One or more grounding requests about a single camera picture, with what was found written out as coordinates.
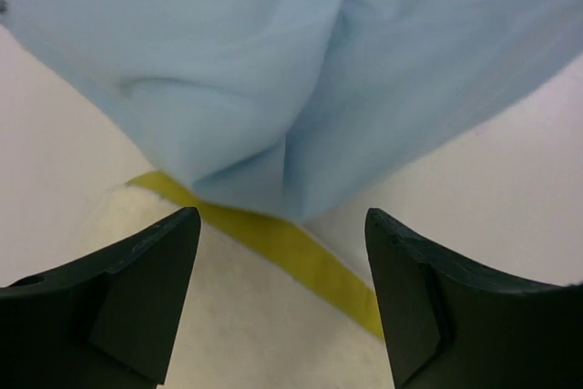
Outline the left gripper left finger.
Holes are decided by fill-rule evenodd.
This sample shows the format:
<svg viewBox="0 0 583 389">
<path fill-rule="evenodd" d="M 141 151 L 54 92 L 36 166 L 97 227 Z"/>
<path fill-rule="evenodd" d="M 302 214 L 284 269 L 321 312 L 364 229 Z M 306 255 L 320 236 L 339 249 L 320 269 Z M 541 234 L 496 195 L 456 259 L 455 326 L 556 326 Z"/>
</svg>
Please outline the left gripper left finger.
<svg viewBox="0 0 583 389">
<path fill-rule="evenodd" d="M 199 244 L 182 208 L 144 230 L 1 290 L 4 388 L 165 383 Z"/>
</svg>

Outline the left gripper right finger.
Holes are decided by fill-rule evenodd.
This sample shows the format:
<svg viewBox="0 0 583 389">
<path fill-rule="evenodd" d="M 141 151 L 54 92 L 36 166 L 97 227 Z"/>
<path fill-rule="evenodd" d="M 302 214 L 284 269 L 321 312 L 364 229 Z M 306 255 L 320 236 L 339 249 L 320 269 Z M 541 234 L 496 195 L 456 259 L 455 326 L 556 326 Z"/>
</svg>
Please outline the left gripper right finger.
<svg viewBox="0 0 583 389">
<path fill-rule="evenodd" d="M 582 288 L 517 277 L 378 209 L 365 243 L 398 388 L 579 388 Z"/>
</svg>

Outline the cream pillow yellow edge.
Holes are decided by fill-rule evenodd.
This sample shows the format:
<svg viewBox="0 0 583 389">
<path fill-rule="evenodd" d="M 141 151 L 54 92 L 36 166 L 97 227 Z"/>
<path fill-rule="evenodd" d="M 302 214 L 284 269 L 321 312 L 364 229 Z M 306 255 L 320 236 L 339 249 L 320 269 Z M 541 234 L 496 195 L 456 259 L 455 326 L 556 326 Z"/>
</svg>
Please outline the cream pillow yellow edge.
<svg viewBox="0 0 583 389">
<path fill-rule="evenodd" d="M 203 226 L 168 388 L 390 388 L 365 251 L 340 257 L 306 229 L 192 197 L 149 172 L 108 190 L 95 247 L 181 207 Z"/>
</svg>

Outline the light blue pillowcase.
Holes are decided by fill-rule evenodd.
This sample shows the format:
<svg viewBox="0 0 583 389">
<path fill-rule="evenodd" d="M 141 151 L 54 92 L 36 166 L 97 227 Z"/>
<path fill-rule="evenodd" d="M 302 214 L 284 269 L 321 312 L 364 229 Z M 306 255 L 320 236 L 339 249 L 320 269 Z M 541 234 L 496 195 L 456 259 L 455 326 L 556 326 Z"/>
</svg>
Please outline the light blue pillowcase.
<svg viewBox="0 0 583 389">
<path fill-rule="evenodd" d="M 530 94 L 582 0 L 1 0 L 1 22 L 198 197 L 309 220 Z"/>
</svg>

